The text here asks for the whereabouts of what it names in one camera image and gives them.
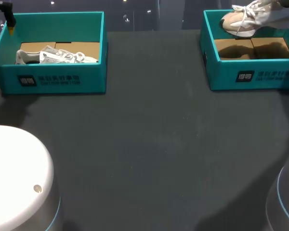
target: shoe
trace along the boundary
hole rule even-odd
[[[233,12],[220,21],[221,27],[229,34],[252,37],[263,27],[289,29],[289,7],[278,1],[256,0],[247,6],[232,5]]]
[[[63,63],[98,63],[97,59],[85,56],[81,52],[73,54],[65,50],[57,50],[46,46],[40,52],[18,50],[16,64],[63,64]]]

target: teal shoebox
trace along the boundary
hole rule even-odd
[[[103,12],[16,13],[14,34],[0,35],[3,94],[105,93],[107,32]],[[23,43],[99,43],[97,63],[15,64]]]
[[[211,90],[289,89],[289,58],[235,60],[220,58],[215,41],[235,38],[219,25],[220,19],[228,12],[230,10],[208,10],[204,11],[203,15],[200,47]],[[289,51],[289,29],[263,27],[253,38],[282,38]],[[271,45],[267,48],[269,52],[274,51],[274,44]]]

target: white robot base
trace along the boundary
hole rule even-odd
[[[46,147],[0,126],[0,231],[62,231],[62,201]]]
[[[268,194],[265,209],[271,231],[289,231],[289,159]]]

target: open shoebox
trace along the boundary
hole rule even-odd
[[[228,12],[204,11],[199,43],[211,90],[289,89],[289,29],[236,38],[219,25]]]
[[[0,35],[3,94],[105,93],[107,32],[103,12],[16,13],[10,36]],[[15,64],[16,52],[39,52],[47,45],[82,52],[96,63]]]

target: logo on box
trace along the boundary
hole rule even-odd
[[[236,77],[236,82],[251,82],[255,71],[239,71]]]
[[[21,86],[23,87],[33,87],[37,85],[33,76],[17,76],[17,77]]]

